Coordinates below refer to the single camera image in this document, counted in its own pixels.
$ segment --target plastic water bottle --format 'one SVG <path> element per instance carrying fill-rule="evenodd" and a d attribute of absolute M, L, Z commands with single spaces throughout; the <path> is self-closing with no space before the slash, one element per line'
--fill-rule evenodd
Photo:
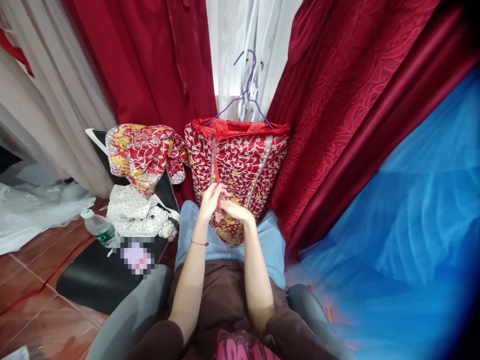
<path fill-rule="evenodd" d="M 95 214 L 93 210 L 87 209 L 80 216 L 85 219 L 85 227 L 102 245 L 106 248 L 113 246 L 115 228 L 110 221 L 101 215 Z"/>

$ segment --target blue netting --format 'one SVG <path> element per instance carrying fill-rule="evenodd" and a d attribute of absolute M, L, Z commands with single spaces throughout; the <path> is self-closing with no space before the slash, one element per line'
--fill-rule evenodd
<path fill-rule="evenodd" d="M 287 271 L 359 359 L 436 359 L 458 334 L 480 254 L 479 125 L 475 69 Z"/>

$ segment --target red satin lining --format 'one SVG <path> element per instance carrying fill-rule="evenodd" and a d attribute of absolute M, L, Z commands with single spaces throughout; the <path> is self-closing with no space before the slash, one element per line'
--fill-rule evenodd
<path fill-rule="evenodd" d="M 223 119 L 215 119 L 211 123 L 204 125 L 209 119 L 195 119 L 191 122 L 194 130 L 201 133 L 207 139 L 215 135 L 216 141 L 241 136 L 262 134 L 283 136 L 290 133 L 290 126 L 288 124 L 274 124 L 271 123 L 273 129 L 266 122 L 242 122 L 230 121 Z"/>

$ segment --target dark red satin curtain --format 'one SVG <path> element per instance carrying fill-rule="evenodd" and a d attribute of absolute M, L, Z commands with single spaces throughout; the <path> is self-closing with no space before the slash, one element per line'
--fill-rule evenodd
<path fill-rule="evenodd" d="M 319 29 L 308 43 L 290 42 L 268 113 L 294 129 L 269 202 L 287 258 L 326 235 L 391 151 L 477 63 L 464 9 L 443 2 L 434 12 L 437 3 L 313 0 L 300 7 L 292 36 L 312 22 Z M 317 6 L 321 13 L 309 9 Z"/>
<path fill-rule="evenodd" d="M 205 0 L 63 0 L 120 124 L 183 136 L 217 114 Z M 178 200 L 193 199 L 191 176 Z"/>

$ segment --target purple hanger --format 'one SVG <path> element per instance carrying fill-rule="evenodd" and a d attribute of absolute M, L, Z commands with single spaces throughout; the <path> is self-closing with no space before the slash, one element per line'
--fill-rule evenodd
<path fill-rule="evenodd" d="M 211 120 L 207 121 L 207 122 L 204 122 L 203 125 L 208 125 L 210 124 L 213 120 L 215 119 L 218 119 L 220 117 L 220 115 L 222 115 L 229 107 L 230 105 L 232 105 L 235 101 L 237 100 L 242 100 L 244 97 L 245 97 L 245 94 L 246 94 L 246 98 L 249 102 L 253 102 L 255 103 L 257 109 L 258 109 L 258 112 L 260 113 L 261 117 L 265 119 L 266 123 L 268 124 L 268 126 L 270 126 L 270 128 L 273 130 L 274 127 L 272 126 L 272 124 L 267 120 L 267 118 L 265 117 L 265 115 L 262 113 L 262 111 L 260 110 L 260 106 L 259 106 L 259 103 L 256 101 L 256 100 L 252 100 L 250 99 L 250 81 L 252 80 L 252 77 L 254 75 L 254 70 L 255 70 L 255 66 L 257 65 L 257 56 L 255 55 L 255 53 L 248 49 L 247 50 L 249 53 L 252 53 L 253 55 L 253 67 L 251 68 L 251 72 L 250 72 L 250 76 L 248 77 L 248 81 L 246 82 L 246 89 L 245 91 L 243 92 L 243 94 L 240 96 L 240 97 L 236 97 L 234 98 L 232 101 L 230 101 L 230 103 L 226 106 L 226 108 L 224 108 L 217 116 L 213 117 Z M 242 57 L 242 55 L 244 54 L 244 51 L 242 51 L 240 53 L 240 55 L 236 58 L 235 62 L 233 63 L 233 66 L 235 66 L 240 58 Z"/>

